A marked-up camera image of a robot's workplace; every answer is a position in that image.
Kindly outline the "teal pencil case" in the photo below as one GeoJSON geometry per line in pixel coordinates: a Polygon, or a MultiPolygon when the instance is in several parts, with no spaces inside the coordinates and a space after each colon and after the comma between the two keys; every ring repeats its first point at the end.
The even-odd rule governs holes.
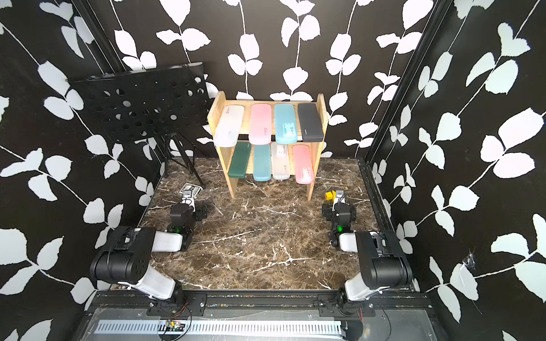
{"type": "Polygon", "coordinates": [[[269,181],[272,175],[270,145],[255,145],[253,178],[259,182],[269,181]]]}

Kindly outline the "pink pencil case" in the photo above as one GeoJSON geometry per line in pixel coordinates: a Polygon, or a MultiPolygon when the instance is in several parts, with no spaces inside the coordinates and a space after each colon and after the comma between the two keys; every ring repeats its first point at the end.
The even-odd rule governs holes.
{"type": "Polygon", "coordinates": [[[267,145],[272,137],[272,107],[269,104],[256,104],[251,108],[249,122],[249,142],[252,145],[267,145]]]}
{"type": "Polygon", "coordinates": [[[307,145],[293,147],[294,175],[298,184],[311,184],[314,181],[314,167],[307,145]]]}

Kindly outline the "frosted white pencil case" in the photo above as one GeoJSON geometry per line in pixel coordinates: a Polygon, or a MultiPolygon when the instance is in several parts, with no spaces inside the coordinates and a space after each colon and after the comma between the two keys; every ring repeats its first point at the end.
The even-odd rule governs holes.
{"type": "Polygon", "coordinates": [[[229,148],[237,144],[244,113],[245,108],[241,105],[228,105],[224,107],[213,137],[215,146],[229,148]]]}

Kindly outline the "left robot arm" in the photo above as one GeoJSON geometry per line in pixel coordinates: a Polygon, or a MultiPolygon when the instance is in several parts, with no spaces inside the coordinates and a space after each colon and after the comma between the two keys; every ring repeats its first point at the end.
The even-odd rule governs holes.
{"type": "Polygon", "coordinates": [[[92,260],[90,277],[128,286],[156,300],[184,305],[181,284],[157,271],[150,261],[154,252],[187,251],[196,223],[207,217],[206,206],[184,199],[171,208],[171,224],[165,231],[151,227],[118,228],[92,260]]]}

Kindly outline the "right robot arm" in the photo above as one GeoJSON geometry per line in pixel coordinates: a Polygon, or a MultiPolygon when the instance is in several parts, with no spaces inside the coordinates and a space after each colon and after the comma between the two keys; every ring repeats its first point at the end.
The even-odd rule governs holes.
{"type": "Polygon", "coordinates": [[[348,203],[324,204],[321,214],[331,223],[331,245],[358,256],[359,272],[345,282],[342,290],[345,301],[365,301],[387,289],[412,284],[413,271],[394,232],[351,230],[356,209],[348,203]]]}

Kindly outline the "clear white pencil case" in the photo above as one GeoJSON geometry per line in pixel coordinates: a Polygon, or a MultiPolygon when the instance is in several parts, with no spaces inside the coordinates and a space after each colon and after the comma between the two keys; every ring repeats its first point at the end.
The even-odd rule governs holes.
{"type": "Polygon", "coordinates": [[[272,176],[275,180],[287,180],[290,178],[290,162],[288,146],[277,142],[271,143],[272,176]]]}

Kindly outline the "dark green pencil case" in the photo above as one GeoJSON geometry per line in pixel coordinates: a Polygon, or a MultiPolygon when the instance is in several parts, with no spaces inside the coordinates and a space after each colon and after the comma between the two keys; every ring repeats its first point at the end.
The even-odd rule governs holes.
{"type": "Polygon", "coordinates": [[[228,170],[230,178],[246,177],[251,151],[252,145],[249,142],[237,142],[228,170]]]}

